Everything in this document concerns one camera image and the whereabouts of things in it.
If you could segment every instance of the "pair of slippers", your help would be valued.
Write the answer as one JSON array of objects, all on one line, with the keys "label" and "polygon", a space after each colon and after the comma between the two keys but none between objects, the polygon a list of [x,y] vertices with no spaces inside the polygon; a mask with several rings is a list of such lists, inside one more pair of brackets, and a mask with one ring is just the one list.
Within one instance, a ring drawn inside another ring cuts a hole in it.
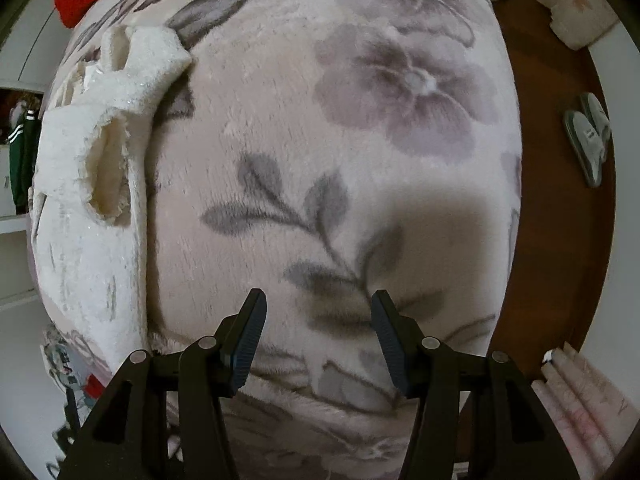
[{"label": "pair of slippers", "polygon": [[580,95],[580,105],[582,112],[567,110],[564,113],[564,129],[587,184],[598,187],[602,181],[602,163],[607,160],[611,126],[595,95],[590,92]]}]

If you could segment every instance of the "curtain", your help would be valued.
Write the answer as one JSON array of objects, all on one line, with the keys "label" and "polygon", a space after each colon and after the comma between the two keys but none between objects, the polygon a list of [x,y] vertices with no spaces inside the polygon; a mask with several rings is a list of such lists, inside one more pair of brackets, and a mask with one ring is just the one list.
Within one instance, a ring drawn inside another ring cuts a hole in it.
[{"label": "curtain", "polygon": [[537,0],[551,9],[551,30],[570,49],[596,41],[618,22],[606,0]]},{"label": "curtain", "polygon": [[581,480],[599,478],[634,430],[640,413],[568,343],[545,356],[545,381],[531,385],[574,459]]}]

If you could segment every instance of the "bed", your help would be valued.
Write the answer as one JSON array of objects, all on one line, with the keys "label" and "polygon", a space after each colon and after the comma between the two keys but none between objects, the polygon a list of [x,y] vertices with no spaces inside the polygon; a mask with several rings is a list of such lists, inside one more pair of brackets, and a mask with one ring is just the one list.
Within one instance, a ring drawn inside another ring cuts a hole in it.
[{"label": "bed", "polygon": [[491,4],[99,0],[74,30],[45,123],[69,73],[100,67],[118,24],[169,27],[193,57],[146,147],[142,339],[107,341],[97,327],[111,314],[72,314],[72,280],[43,286],[61,262],[36,221],[52,320],[108,381],[138,344],[181,350],[258,286],[268,321],[224,407],[242,477],[396,478],[415,405],[388,376],[370,295],[385,288],[424,333],[483,354],[510,273],[522,148]]}]

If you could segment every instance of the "brown floor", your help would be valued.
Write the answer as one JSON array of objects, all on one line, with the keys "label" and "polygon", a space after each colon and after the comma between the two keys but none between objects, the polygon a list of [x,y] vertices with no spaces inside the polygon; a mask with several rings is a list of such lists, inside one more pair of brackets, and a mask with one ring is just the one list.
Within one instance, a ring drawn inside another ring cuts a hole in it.
[{"label": "brown floor", "polygon": [[549,10],[535,0],[503,0],[494,9],[520,100],[523,158],[516,254],[491,348],[536,378],[546,350],[564,341],[580,348],[598,304],[613,231],[613,152],[602,185],[589,189],[561,121],[566,109],[580,110],[581,92],[604,104],[588,50],[561,43]]}]

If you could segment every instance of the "fleece blanket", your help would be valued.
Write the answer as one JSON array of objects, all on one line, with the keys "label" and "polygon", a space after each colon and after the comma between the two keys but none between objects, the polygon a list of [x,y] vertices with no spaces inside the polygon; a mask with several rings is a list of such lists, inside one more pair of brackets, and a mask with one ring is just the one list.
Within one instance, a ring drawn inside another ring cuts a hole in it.
[{"label": "fleece blanket", "polygon": [[[224,406],[241,476],[396,478],[415,405],[370,295],[481,354],[513,257],[520,127],[489,1],[99,0],[54,89],[114,23],[170,27],[194,59],[146,152],[149,345],[184,348],[263,288]],[[117,360],[49,308],[89,360]]]}]

